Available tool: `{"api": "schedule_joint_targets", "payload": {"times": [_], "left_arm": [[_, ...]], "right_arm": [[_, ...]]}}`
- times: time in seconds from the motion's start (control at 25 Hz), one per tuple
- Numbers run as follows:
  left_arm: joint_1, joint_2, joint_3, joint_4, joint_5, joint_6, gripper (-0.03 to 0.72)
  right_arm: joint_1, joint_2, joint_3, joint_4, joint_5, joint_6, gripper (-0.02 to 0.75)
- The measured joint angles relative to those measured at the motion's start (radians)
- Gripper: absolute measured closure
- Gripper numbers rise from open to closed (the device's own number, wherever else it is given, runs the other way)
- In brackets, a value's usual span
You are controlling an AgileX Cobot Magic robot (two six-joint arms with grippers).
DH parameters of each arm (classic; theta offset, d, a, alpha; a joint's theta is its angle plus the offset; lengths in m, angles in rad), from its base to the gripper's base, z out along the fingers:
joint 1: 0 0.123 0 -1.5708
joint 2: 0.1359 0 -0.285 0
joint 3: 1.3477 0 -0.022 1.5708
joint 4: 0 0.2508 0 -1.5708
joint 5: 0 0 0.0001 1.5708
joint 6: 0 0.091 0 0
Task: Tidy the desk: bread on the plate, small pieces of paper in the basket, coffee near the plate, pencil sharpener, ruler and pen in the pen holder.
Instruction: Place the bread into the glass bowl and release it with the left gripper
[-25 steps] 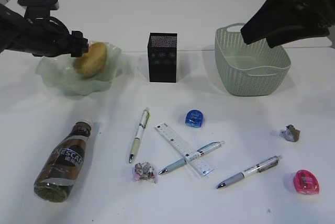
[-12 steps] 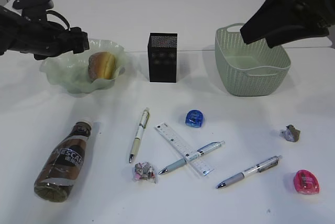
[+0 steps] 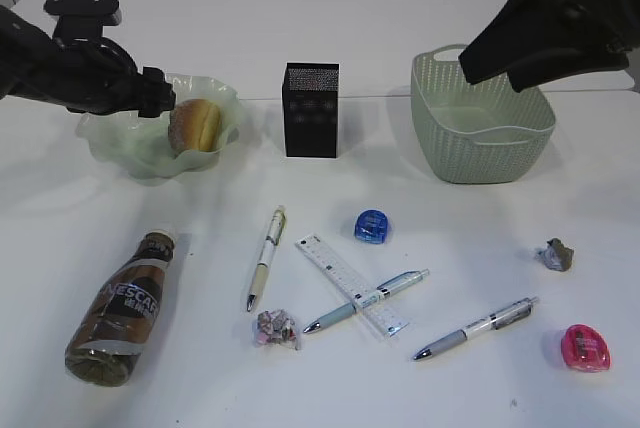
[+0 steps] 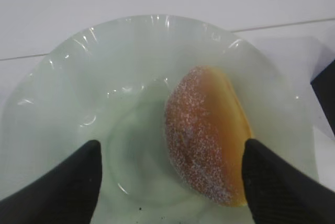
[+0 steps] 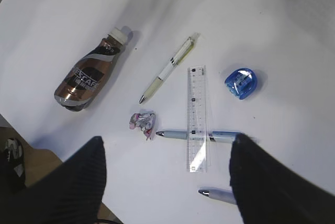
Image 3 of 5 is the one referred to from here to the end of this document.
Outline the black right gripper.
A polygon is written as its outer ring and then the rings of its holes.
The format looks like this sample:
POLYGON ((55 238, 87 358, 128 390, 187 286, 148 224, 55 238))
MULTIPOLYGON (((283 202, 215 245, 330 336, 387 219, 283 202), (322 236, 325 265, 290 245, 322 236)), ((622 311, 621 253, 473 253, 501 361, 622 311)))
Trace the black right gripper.
POLYGON ((505 74, 522 92, 625 69, 638 47, 639 0, 508 0, 459 63, 472 85, 505 74))

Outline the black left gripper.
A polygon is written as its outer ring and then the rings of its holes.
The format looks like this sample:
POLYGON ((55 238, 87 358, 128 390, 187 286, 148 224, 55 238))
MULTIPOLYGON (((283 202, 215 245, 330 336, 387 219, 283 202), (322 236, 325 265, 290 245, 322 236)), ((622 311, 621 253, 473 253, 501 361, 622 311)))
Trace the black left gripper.
POLYGON ((165 73, 144 67, 116 42, 103 36, 99 22, 59 22, 56 51, 30 73, 29 86, 51 103, 72 112, 109 115, 138 111, 158 118, 175 108, 176 94, 165 73))

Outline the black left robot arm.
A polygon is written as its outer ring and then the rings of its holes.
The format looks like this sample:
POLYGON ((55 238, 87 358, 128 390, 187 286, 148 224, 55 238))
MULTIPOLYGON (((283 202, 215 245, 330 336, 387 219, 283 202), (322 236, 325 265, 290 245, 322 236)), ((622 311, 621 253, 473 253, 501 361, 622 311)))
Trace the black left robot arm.
POLYGON ((157 118, 174 109, 176 94, 162 70, 139 69, 129 53, 103 35, 121 22, 118 0, 46 0, 56 19, 51 36, 1 8, 1 96, 107 116, 136 112, 157 118))

